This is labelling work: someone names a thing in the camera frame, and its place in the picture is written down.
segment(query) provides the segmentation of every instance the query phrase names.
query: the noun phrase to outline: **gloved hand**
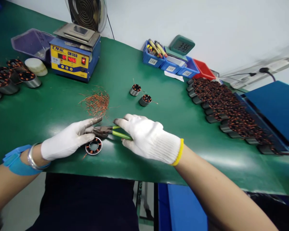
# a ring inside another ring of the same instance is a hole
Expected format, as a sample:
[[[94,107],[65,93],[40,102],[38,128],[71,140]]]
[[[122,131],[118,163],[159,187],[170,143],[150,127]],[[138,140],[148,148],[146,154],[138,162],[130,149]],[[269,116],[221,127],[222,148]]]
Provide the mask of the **gloved hand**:
[[[135,154],[147,159],[154,159],[170,165],[177,165],[183,151],[183,139],[165,132],[159,122],[145,116],[126,114],[123,119],[115,119],[133,138],[122,140],[122,144]]]
[[[81,145],[95,138],[90,127],[102,121],[103,117],[95,117],[80,122],[72,123],[57,135],[42,143],[41,154],[45,160],[55,160],[73,154]]]

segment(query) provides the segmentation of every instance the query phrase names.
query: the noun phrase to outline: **green workbench mat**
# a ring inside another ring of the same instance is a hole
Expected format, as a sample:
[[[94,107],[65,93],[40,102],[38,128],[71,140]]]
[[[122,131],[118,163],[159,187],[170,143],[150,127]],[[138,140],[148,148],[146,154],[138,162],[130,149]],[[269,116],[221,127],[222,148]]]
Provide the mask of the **green workbench mat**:
[[[14,51],[10,38],[30,28],[52,33],[64,22],[6,2],[0,12],[0,62],[26,56]],[[251,192],[289,194],[289,157],[264,156],[255,146],[231,139],[218,124],[209,124],[199,105],[186,92],[187,84],[167,77],[163,71],[142,63],[142,52],[118,41],[101,39],[100,60],[88,84],[53,74],[40,77],[37,89],[20,84],[20,91],[0,100],[0,164],[10,150],[42,142],[73,122],[89,118],[79,102],[102,86],[110,96],[107,118],[112,125],[126,113],[144,115],[163,124],[164,130],[184,138],[197,154],[208,160],[240,188]],[[152,97],[147,107],[139,105],[141,94],[129,94],[133,83]],[[52,162],[49,172],[185,184],[166,164],[141,158],[123,147],[118,137],[103,140],[96,156],[86,156],[82,146],[68,158]]]

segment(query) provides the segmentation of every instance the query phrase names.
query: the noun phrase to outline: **red led display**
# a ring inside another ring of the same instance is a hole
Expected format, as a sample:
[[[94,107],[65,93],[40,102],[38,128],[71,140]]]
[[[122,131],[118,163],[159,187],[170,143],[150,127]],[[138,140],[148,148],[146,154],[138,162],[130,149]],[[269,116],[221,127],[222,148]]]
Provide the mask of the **red led display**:
[[[58,58],[66,60],[66,56],[63,54],[58,54]]]
[[[67,59],[70,62],[76,63],[76,59],[75,58],[72,58],[72,57],[68,56]]]

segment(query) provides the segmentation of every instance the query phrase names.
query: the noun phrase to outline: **pliers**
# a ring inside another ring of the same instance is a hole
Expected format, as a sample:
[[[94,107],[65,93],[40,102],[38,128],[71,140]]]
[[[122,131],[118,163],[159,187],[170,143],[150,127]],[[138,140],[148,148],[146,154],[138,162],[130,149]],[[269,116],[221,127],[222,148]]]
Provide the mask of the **pliers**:
[[[101,126],[101,127],[93,127],[93,133],[96,136],[106,138],[108,134],[113,134],[115,136],[121,137],[126,140],[133,140],[132,137],[126,134],[122,134],[116,131],[113,131],[113,129],[121,128],[120,126]]]

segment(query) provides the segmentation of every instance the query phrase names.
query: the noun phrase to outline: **blue storage bin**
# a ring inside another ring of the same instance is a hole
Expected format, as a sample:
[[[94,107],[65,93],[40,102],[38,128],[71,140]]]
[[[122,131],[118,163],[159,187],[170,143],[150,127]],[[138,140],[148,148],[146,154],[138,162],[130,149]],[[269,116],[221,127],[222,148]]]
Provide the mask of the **blue storage bin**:
[[[145,64],[148,64],[150,66],[153,66],[153,67],[156,67],[156,68],[159,68],[160,65],[165,62],[165,57],[163,58],[158,58],[154,55],[151,55],[148,53],[148,50],[147,50],[147,45],[150,44],[149,41],[147,40],[145,42],[145,45],[144,45],[144,54],[143,54],[143,59],[142,59],[142,62],[145,63]]]
[[[177,72],[182,70],[182,67],[180,67],[179,65],[175,63],[169,62],[167,58],[165,58],[165,62],[161,64],[160,68],[164,71],[168,71],[173,74],[176,74]]]
[[[182,67],[182,69],[177,73],[177,75],[182,75],[188,79],[191,79],[194,75],[199,74],[200,71],[198,70],[194,60],[191,57],[186,56],[187,58],[187,67]]]

